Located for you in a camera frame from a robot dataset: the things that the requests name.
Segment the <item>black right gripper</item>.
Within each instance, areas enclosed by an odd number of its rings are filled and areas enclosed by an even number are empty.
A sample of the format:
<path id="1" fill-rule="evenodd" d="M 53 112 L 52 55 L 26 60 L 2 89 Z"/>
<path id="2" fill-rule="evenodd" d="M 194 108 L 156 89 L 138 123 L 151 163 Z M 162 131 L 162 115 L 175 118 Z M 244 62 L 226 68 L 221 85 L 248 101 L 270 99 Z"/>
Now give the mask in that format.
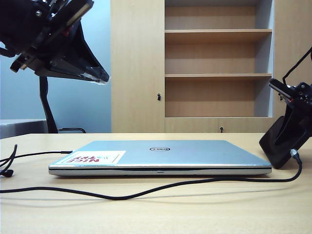
<path id="1" fill-rule="evenodd" d="M 292 145 L 291 149 L 300 149 L 312 136 L 312 110 L 305 110 L 312 108 L 312 85 L 301 82 L 297 86 L 289 86 L 273 78 L 269 81 L 269 86 L 287 104 L 275 144 L 289 143 Z"/>

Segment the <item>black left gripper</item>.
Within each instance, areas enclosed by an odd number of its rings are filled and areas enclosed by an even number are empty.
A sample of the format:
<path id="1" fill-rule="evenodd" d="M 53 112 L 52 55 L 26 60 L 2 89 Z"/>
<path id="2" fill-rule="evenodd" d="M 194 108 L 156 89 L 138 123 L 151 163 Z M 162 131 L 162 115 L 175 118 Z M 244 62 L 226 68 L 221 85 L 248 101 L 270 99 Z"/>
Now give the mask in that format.
<path id="1" fill-rule="evenodd" d="M 84 39 L 81 18 L 92 0 L 11 0 L 9 56 L 14 72 L 105 84 L 110 76 Z"/>

